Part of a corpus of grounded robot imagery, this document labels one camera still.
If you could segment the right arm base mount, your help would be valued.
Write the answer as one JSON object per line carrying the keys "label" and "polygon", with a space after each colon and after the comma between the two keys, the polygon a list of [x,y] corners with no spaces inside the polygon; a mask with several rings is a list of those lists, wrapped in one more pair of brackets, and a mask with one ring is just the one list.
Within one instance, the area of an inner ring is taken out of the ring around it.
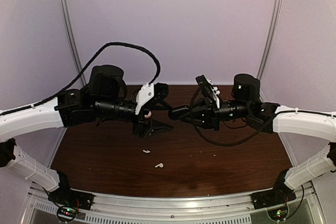
{"label": "right arm base mount", "polygon": [[295,193],[285,194],[274,189],[258,191],[251,195],[254,209],[266,209],[268,217],[275,222],[285,221],[289,217],[290,201],[296,200]]}

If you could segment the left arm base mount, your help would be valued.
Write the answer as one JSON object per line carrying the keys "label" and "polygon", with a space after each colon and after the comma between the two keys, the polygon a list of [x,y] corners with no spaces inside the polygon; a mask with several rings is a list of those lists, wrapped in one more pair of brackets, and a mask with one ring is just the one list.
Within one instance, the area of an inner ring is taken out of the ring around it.
{"label": "left arm base mount", "polygon": [[60,222],[69,223],[82,215],[81,210],[90,210],[94,195],[77,190],[49,192],[45,190],[48,200],[57,208],[56,217]]}

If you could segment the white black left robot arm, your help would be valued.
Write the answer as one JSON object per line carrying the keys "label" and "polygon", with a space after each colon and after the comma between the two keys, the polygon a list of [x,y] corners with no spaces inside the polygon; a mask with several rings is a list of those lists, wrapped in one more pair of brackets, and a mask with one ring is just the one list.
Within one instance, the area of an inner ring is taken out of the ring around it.
{"label": "white black left robot arm", "polygon": [[15,142],[15,137],[50,128],[68,128],[98,120],[132,123],[132,133],[140,138],[173,130],[173,127],[148,119],[155,104],[169,109],[164,99],[169,88],[164,83],[145,84],[136,100],[127,98],[124,71],[112,65],[93,67],[89,83],[81,89],[66,89],[40,105],[30,104],[1,112],[1,167],[18,174],[55,194],[64,205],[76,197],[70,189],[67,175],[52,170],[27,155]]}

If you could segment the white round charging case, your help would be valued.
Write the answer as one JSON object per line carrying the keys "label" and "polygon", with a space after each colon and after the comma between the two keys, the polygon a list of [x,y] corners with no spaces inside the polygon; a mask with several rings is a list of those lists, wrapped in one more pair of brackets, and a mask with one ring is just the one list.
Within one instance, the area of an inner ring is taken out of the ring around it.
{"label": "white round charging case", "polygon": [[146,114],[144,117],[145,117],[146,119],[149,119],[151,116],[152,116],[152,113],[151,113],[151,111],[149,111],[148,114]]}

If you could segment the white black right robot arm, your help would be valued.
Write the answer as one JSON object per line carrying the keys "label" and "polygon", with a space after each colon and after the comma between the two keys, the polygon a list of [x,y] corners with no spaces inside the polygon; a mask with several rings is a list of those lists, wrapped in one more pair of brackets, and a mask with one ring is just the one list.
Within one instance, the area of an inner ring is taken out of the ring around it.
{"label": "white black right robot arm", "polygon": [[335,171],[335,112],[307,111],[278,103],[261,102],[260,81],[246,73],[234,76],[232,99],[222,100],[219,90],[204,75],[196,77],[198,88],[190,104],[182,108],[178,119],[200,129],[219,129],[220,122],[244,119],[255,132],[245,139],[232,143],[243,144],[260,132],[293,133],[322,138],[328,141],[321,151],[303,163],[279,176],[269,192],[272,203],[279,204],[289,191],[302,184]]}

